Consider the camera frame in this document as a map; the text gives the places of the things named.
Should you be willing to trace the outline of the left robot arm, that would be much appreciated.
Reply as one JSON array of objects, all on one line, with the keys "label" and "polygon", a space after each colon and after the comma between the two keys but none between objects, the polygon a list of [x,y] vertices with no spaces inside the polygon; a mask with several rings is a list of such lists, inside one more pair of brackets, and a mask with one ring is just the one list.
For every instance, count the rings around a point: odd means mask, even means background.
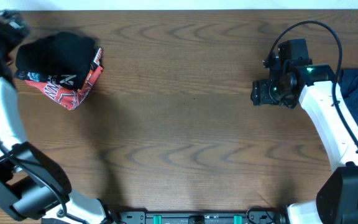
[{"label": "left robot arm", "polygon": [[16,221],[119,223],[100,199],[73,190],[64,170],[28,142],[9,53],[28,35],[19,11],[0,12],[0,208]]}]

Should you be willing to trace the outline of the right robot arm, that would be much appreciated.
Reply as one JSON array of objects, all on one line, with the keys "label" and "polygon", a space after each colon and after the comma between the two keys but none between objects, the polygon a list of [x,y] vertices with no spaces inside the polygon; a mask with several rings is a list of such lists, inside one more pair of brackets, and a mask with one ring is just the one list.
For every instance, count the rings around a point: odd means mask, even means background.
[{"label": "right robot arm", "polygon": [[300,105],[319,134],[332,170],[316,198],[287,206],[281,222],[358,223],[358,125],[342,101],[333,70],[312,63],[304,39],[279,44],[264,67],[269,78],[253,82],[253,104]]}]

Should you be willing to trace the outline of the folded black printed shirt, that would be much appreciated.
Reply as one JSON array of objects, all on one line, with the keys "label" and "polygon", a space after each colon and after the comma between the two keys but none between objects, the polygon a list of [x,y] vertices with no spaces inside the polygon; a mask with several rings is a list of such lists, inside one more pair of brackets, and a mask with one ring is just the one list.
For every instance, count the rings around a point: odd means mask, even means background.
[{"label": "folded black printed shirt", "polygon": [[84,48],[51,52],[40,58],[23,58],[14,77],[35,82],[52,82],[69,90],[79,90],[90,70],[101,65],[103,49]]}]

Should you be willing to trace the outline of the folded red printed shirt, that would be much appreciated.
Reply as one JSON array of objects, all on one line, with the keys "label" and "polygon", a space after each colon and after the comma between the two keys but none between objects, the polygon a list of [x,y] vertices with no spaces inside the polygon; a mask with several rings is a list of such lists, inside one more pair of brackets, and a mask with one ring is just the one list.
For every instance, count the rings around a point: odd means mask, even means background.
[{"label": "folded red printed shirt", "polygon": [[95,71],[90,70],[82,88],[75,91],[62,87],[52,82],[35,82],[26,80],[26,84],[38,88],[44,95],[62,105],[67,110],[77,108],[88,96],[98,77],[103,71],[103,66],[98,66]]}]

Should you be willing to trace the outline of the black Hydrogen t-shirt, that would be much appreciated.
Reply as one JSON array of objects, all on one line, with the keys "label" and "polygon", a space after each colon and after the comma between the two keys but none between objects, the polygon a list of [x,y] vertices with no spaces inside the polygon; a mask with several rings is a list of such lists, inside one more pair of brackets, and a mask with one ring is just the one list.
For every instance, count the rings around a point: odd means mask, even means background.
[{"label": "black Hydrogen t-shirt", "polygon": [[21,45],[16,56],[14,77],[58,84],[69,90],[82,88],[91,69],[95,41],[71,32]]}]

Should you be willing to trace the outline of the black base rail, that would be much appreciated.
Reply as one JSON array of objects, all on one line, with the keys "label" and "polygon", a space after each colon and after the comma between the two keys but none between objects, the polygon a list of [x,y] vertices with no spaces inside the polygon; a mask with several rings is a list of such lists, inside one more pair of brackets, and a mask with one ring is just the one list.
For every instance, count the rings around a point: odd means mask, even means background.
[{"label": "black base rail", "polygon": [[252,206],[240,211],[150,212],[129,210],[119,213],[125,224],[288,224],[282,210]]}]

